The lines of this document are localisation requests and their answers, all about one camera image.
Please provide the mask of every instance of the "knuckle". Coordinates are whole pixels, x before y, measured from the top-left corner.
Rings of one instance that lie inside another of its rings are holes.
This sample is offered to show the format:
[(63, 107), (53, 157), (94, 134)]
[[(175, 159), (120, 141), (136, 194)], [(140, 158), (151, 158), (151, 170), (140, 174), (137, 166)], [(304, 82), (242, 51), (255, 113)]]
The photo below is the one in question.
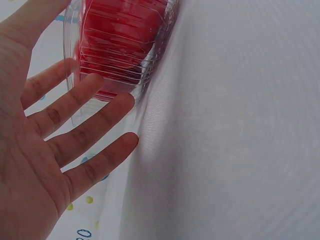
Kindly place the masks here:
[(62, 121), (61, 115), (56, 109), (48, 107), (45, 109), (45, 112), (46, 112), (48, 118), (52, 121), (52, 123), (55, 126), (58, 125), (59, 123), (61, 123), (61, 121)]
[(43, 130), (42, 127), (40, 125), (40, 123), (37, 120), (33, 121), (33, 128), (35, 130), (35, 132), (39, 135), (42, 136), (43, 135)]
[(98, 174), (96, 169), (88, 162), (82, 165), (84, 174), (91, 183), (95, 183), (98, 179)]
[(71, 98), (75, 101), (77, 106), (81, 106), (83, 104), (81, 96), (74, 91), (74, 88), (69, 91)]
[(67, 188), (69, 190), (69, 198), (70, 200), (73, 200), (76, 196), (74, 181), (68, 174), (65, 174), (64, 176), (65, 176)]
[(31, 86), (33, 88), (34, 94), (36, 98), (41, 98), (43, 94), (43, 87), (39, 81), (39, 79), (34, 78), (30, 80)]
[(108, 111), (106, 108), (101, 109), (100, 111), (97, 112), (99, 118), (103, 120), (103, 124), (107, 126), (108, 128), (111, 128), (114, 125), (114, 121), (110, 117)]
[(71, 136), (75, 142), (75, 144), (80, 148), (81, 151), (86, 151), (87, 146), (89, 145), (88, 134), (87, 131), (82, 129), (74, 129), (71, 132)]
[(107, 165), (111, 168), (111, 169), (115, 169), (119, 164), (118, 161), (115, 158), (115, 155), (112, 154), (110, 151), (104, 149), (101, 152), (102, 157), (107, 161)]

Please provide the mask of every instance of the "finger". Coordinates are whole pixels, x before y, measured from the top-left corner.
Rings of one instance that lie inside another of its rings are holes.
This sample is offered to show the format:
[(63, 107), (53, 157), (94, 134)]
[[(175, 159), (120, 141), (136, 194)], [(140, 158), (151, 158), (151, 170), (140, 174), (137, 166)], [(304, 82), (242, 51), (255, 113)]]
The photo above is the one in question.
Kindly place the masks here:
[(0, 24), (1, 32), (32, 50), (42, 32), (69, 3), (70, 0), (28, 0)]
[(44, 110), (28, 116), (35, 131), (43, 138), (60, 128), (71, 116), (103, 86), (104, 79), (88, 75), (78, 85)]
[(66, 79), (71, 74), (71, 62), (70, 58), (67, 58), (65, 61), (61, 60), (43, 72), (30, 77), (24, 85), (20, 98), (23, 110), (29, 108), (47, 92)]
[(136, 134), (129, 132), (118, 138), (89, 161), (64, 173), (70, 199), (74, 201), (119, 166), (136, 148)]
[(58, 165), (62, 168), (102, 138), (134, 106), (129, 93), (121, 93), (95, 115), (68, 133), (47, 141)]

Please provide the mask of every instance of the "blue dot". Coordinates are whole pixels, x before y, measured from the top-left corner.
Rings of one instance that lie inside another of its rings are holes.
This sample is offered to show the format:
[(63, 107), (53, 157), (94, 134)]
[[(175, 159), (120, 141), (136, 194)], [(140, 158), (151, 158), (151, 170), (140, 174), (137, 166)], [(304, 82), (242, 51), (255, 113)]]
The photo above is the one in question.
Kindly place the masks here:
[(104, 178), (102, 178), (102, 180), (100, 182), (102, 182), (103, 180), (106, 180), (107, 177), (109, 177), (109, 174), (107, 176), (105, 176)]
[(86, 156), (81, 160), (81, 164), (85, 163), (86, 161), (88, 161), (89, 158), (87, 158)]
[(59, 21), (59, 22), (63, 22), (65, 20), (65, 16), (63, 15), (58, 15), (56, 18), (55, 18), (56, 21)]

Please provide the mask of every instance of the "plastic container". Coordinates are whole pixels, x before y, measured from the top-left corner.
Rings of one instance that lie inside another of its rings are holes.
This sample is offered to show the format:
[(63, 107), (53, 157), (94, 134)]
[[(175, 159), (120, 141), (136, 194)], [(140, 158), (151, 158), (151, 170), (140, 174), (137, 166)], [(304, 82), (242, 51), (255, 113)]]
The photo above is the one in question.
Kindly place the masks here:
[(72, 0), (63, 25), (64, 57), (75, 71), (70, 90), (88, 74), (104, 86), (72, 117), (84, 121), (121, 92), (139, 102), (164, 54), (180, 0)]

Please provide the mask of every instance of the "palm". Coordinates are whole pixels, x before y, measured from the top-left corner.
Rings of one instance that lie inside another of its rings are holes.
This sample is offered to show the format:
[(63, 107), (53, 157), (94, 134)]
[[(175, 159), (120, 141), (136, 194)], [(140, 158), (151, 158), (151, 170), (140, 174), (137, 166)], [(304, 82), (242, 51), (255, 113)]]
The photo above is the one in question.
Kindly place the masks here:
[[(134, 105), (130, 94), (119, 94), (75, 129), (44, 140), (102, 87), (104, 81), (96, 74), (44, 110), (25, 116), (25, 109), (71, 72), (61, 61), (26, 81), (34, 44), (68, 1), (29, 0), (0, 23), (0, 232), (7, 239), (45, 239), (67, 205), (116, 168), (138, 143), (134, 133), (124, 134), (91, 160), (61, 172)], [(35, 11), (43, 15), (28, 16)], [(39, 22), (46, 24), (39, 27)]]

